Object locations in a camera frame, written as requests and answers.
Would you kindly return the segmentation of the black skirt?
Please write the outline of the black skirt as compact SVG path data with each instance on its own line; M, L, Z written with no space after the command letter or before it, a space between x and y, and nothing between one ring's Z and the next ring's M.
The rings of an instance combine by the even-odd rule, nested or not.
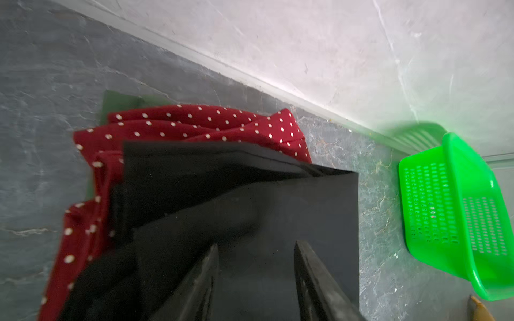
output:
M359 175L244 143L127 143L106 155L93 252L59 320L166 320L198 259L217 254L214 320L297 320L294 246L309 242L359 302Z

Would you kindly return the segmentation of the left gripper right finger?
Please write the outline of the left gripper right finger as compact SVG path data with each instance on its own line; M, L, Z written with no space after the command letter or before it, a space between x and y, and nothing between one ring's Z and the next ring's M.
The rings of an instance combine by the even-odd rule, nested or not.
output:
M365 320L306 241L295 244L294 274L301 320Z

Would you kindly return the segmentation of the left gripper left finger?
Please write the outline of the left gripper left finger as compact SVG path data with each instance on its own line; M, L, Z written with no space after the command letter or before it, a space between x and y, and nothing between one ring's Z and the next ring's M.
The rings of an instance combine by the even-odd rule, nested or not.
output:
M218 274L219 251L213 244L150 320L209 320Z

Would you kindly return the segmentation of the green skirt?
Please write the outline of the green skirt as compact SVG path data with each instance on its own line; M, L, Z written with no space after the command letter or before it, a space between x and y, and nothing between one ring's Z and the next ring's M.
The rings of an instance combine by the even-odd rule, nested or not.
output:
M106 90L103 96L103 105L100 111L100 124L106 124L107 115L112 112L122 112L137 108L148 108L172 104L171 101L153 95L131 96Z

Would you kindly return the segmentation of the red polka dot skirt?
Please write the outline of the red polka dot skirt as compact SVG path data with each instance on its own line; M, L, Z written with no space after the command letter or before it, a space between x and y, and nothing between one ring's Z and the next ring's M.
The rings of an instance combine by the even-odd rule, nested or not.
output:
M107 123L76 131L76 148L91 166L94 195L64 214L64 231L39 320L57 320L75 279L121 233L108 222L109 189L122 178L122 144L126 140L242 142L310 162L305 135L284 109L270 116L220 106L168 105L112 112Z

